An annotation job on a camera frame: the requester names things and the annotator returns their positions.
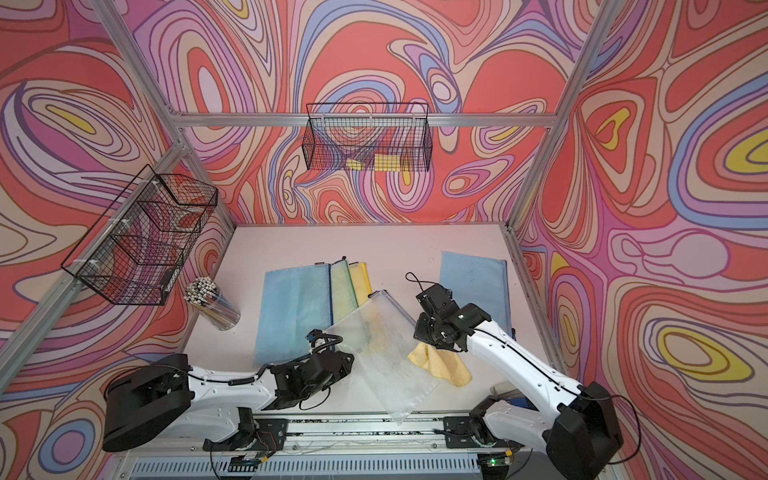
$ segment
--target aluminum frame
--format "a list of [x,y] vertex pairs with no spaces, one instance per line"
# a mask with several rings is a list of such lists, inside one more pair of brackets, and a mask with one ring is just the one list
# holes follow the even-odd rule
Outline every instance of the aluminum frame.
[[[397,114],[361,115],[375,118]],[[197,114],[174,112],[177,127],[305,127],[306,114]],[[555,114],[429,114],[432,127],[553,127]]]
[[507,225],[510,227],[514,226],[520,219],[523,209],[528,203],[528,198],[538,186],[544,169],[549,164],[552,154],[554,154],[554,148],[558,144],[561,135],[565,132],[571,111],[576,105],[581,89],[587,82],[592,65],[594,65],[595,60],[597,60],[600,54],[608,32],[614,24],[616,15],[618,15],[621,7],[624,6],[624,1],[613,0],[609,2],[605,0],[600,5],[598,14],[595,15],[592,26],[587,33],[587,38],[584,40],[584,46],[581,48],[578,59],[574,64],[574,70],[565,83],[563,95],[560,96],[558,106],[555,108],[556,120],[554,126],[541,139],[538,152],[531,162],[531,167],[528,169],[528,173],[525,175],[525,179],[523,179],[518,191],[518,196],[515,198],[515,204],[512,206],[512,210],[507,218]]
[[[197,156],[197,152],[190,145],[187,136],[184,134],[184,129],[177,126],[170,113],[172,108],[160,89],[160,85],[157,83],[157,79],[152,75],[149,65],[147,64],[144,56],[141,54],[134,36],[128,29],[122,15],[115,7],[113,0],[92,0],[94,10],[101,20],[101,24],[104,29],[107,30],[110,38],[112,39],[114,46],[118,49],[120,54],[125,60],[125,64],[131,77],[141,86],[141,90],[147,95],[149,102],[160,120],[162,125],[167,130],[167,133],[174,141],[181,142],[186,149],[186,155],[191,161],[187,162],[192,174],[198,180],[202,180],[206,183],[212,184],[213,181],[208,174],[208,171],[203,166],[202,161]],[[228,209],[219,203],[216,212],[225,228],[227,234],[231,235],[234,232],[234,223],[230,218]]]
[[541,344],[544,347],[544,352],[547,354],[549,364],[557,371],[565,373],[568,370],[566,369],[560,349],[554,342],[554,332],[547,318],[547,307],[538,295],[536,285],[533,283],[533,278],[531,278],[531,273],[525,268],[525,259],[520,249],[520,243],[513,232],[503,226],[501,229],[504,243],[507,244],[509,257],[512,259],[515,272],[518,274],[523,292],[525,292],[525,299],[528,301],[528,308],[531,310],[533,323],[536,325],[536,330],[538,331],[539,338],[541,338]]
[[[173,170],[183,150],[181,144],[174,144],[155,164],[157,171]],[[133,204],[141,190],[141,186],[134,188],[122,205],[116,209],[112,218],[122,215]],[[79,258],[89,258],[112,228],[114,228],[114,222],[107,222],[79,255]],[[80,280],[76,280],[72,275],[62,270],[57,283],[43,296],[43,300],[32,310],[20,327],[11,334],[0,349],[0,394],[8,388],[29,357],[40,346],[48,332],[56,325],[61,315],[69,308],[83,288],[84,284]]]

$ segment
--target vent grille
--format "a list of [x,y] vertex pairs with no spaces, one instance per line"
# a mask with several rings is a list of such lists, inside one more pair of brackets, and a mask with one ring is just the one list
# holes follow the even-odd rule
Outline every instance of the vent grille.
[[[472,453],[429,453],[403,455],[276,455],[254,467],[236,467],[229,472],[229,459],[217,460],[219,475],[267,477],[275,475],[408,475],[479,473],[477,455]],[[130,478],[211,478],[208,457],[139,458]]]

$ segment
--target colorful patterned backdrop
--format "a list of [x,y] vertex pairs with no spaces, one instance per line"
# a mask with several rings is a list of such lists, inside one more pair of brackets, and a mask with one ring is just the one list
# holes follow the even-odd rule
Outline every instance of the colorful patterned backdrop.
[[[558,103],[596,8],[545,0],[145,0],[122,12],[178,111],[426,101],[445,113],[537,113]],[[187,131],[236,223],[325,223],[505,220],[543,130],[435,129],[428,174],[306,172],[301,134]]]
[[[95,21],[87,0],[0,2],[0,346],[125,181],[168,147]],[[180,283],[214,271],[222,249],[214,218]],[[164,307],[76,299],[0,396],[0,479],[111,470],[101,389],[174,351],[190,318],[180,288]]]
[[235,223],[503,221],[543,128],[461,127],[429,172],[306,170],[300,128],[187,129]]
[[766,66],[765,2],[630,0],[516,225],[630,478],[768,471]]

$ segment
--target black wire basket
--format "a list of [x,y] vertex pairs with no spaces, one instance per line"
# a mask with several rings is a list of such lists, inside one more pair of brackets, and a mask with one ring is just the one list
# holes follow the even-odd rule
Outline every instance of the black wire basket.
[[307,170],[429,171],[426,103],[316,103],[302,150]]
[[79,268],[65,265],[96,224],[61,268],[115,305],[164,305],[217,202],[212,185],[153,172]]

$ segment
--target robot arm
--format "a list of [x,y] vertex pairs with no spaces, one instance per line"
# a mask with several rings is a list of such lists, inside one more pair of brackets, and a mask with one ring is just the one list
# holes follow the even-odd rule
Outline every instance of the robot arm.
[[206,439],[204,449],[214,451],[248,446],[257,430],[253,410],[296,406],[352,370],[353,355],[328,349],[341,337],[313,330],[307,339],[311,353],[256,374],[201,369],[177,353],[114,380],[102,448],[122,452],[154,438]]
[[480,443],[491,443],[496,437],[546,452],[568,480],[595,478],[623,445],[614,404],[604,387],[596,382],[584,387],[551,368],[475,304],[459,309],[452,292],[439,283],[416,299],[424,313],[416,324],[415,339],[485,360],[537,409],[489,396],[470,413]]

